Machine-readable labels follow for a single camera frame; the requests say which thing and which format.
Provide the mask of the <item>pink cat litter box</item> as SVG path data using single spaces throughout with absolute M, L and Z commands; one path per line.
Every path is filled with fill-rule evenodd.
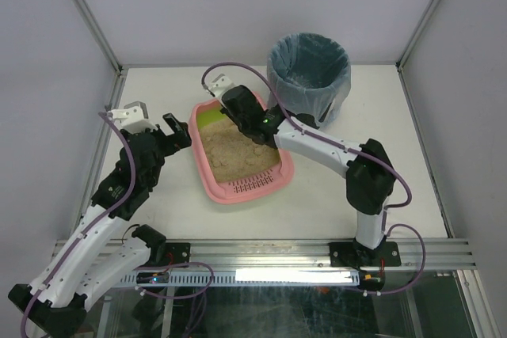
M 220 103 L 211 99 L 193 107 L 189 119 L 189 135 L 192 139 L 193 157 L 201 183 L 208 197 L 220 204 L 249 202 L 268 196 L 286 187 L 294 176 L 294 163 L 289 152 L 279 150 L 279 162 L 271 168 L 250 177 L 219 183 L 213 176 L 204 152 L 200 129 L 225 117 Z

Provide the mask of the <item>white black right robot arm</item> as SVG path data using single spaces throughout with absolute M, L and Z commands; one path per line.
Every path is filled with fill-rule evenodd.
M 258 145 L 299 154 L 331 169 L 345 180 L 345 197 L 356 210 L 356 232 L 351 242 L 330 243 L 334 267 L 385 268 L 401 264 L 398 245 L 387 241 L 386 202 L 394 190 L 395 175 L 382 144 L 369 139 L 347 145 L 307 126 L 279 106 L 263 109 L 244 85 L 213 85 L 212 92 L 238 130 Z

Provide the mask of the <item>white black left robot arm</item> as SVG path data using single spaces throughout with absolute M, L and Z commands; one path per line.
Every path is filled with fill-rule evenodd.
M 144 264 L 158 265 L 166 238 L 148 225 L 99 264 L 94 261 L 116 231 L 146 202 L 167 157 L 192 144 L 187 123 L 163 116 L 166 135 L 139 107 L 101 112 L 122 142 L 114 170 L 99 184 L 84 217 L 51 263 L 29 284 L 16 284 L 9 300 L 21 311 L 21 336 L 28 322 L 46 336 L 73 336 L 94 304 L 120 279 Z

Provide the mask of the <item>black bin with blue liner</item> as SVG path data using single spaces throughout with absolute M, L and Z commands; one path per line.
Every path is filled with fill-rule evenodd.
M 332 123 L 351 90 L 351 64 L 346 50 L 317 33 L 299 32 L 271 48 L 267 79 L 278 101 L 304 123 L 323 129 Z

